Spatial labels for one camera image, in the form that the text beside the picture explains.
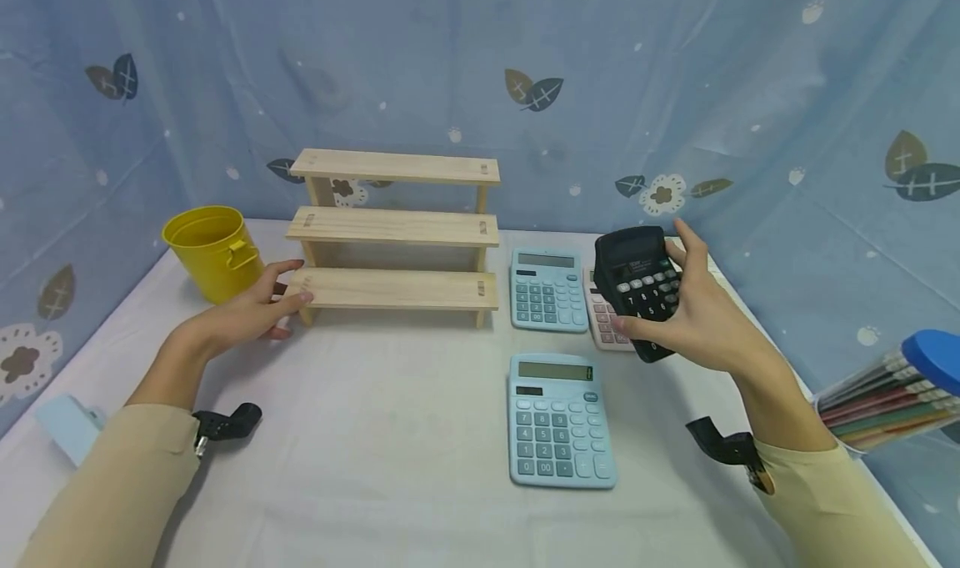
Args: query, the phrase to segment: light blue calculator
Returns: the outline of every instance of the light blue calculator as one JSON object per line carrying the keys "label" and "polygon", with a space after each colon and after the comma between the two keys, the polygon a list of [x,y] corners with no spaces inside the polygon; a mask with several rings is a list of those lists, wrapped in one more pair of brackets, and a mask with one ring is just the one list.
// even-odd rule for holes
{"label": "light blue calculator", "polygon": [[602,386],[592,361],[516,354],[507,386],[513,482],[588,490],[617,485]]}
{"label": "light blue calculator", "polygon": [[548,249],[514,249],[510,320],[514,328],[586,333],[580,256]]}

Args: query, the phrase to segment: beige shirt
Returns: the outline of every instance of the beige shirt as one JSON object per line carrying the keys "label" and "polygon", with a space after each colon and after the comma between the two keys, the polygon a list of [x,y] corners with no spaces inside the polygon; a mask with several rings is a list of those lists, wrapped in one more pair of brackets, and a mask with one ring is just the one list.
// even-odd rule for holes
{"label": "beige shirt", "polygon": [[[200,465],[198,423],[166,405],[129,405],[97,438],[40,520],[20,568],[147,568]],[[842,449],[757,443],[776,485],[763,503],[811,568],[924,568],[927,563]]]}

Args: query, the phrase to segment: pink calculator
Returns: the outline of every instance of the pink calculator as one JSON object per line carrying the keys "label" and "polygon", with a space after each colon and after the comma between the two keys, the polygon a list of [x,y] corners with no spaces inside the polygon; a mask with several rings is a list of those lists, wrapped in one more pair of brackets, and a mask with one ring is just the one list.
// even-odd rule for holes
{"label": "pink calculator", "polygon": [[587,298],[587,313],[590,315],[590,333],[593,342],[602,351],[629,351],[633,349],[630,339],[613,332],[610,319],[617,314],[613,313],[613,306],[600,295],[600,291],[593,283],[593,269],[583,269],[583,297]]}

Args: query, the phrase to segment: blue lid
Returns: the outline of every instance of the blue lid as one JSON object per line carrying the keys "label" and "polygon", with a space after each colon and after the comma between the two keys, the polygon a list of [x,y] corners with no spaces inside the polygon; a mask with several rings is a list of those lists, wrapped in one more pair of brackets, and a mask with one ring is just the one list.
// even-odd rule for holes
{"label": "blue lid", "polygon": [[960,336],[920,330],[903,341],[901,351],[927,380],[960,397]]}

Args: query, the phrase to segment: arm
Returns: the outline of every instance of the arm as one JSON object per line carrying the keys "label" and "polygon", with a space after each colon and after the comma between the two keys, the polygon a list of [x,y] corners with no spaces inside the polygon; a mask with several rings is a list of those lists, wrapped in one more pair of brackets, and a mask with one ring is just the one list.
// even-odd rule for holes
{"label": "arm", "polygon": [[274,325],[308,303],[309,294],[270,301],[277,276],[302,264],[267,266],[250,290],[168,336],[137,390],[40,520],[21,568],[152,564],[174,506],[200,466],[194,454],[198,422],[191,412],[204,368],[258,336],[289,338],[288,330]]}
{"label": "arm", "polygon": [[676,226],[687,248],[667,244],[683,266],[677,313],[666,322],[618,317],[613,327],[732,376],[776,488],[763,503],[802,565],[927,566],[876,486],[823,426],[788,362],[710,275],[707,245],[682,220]]}

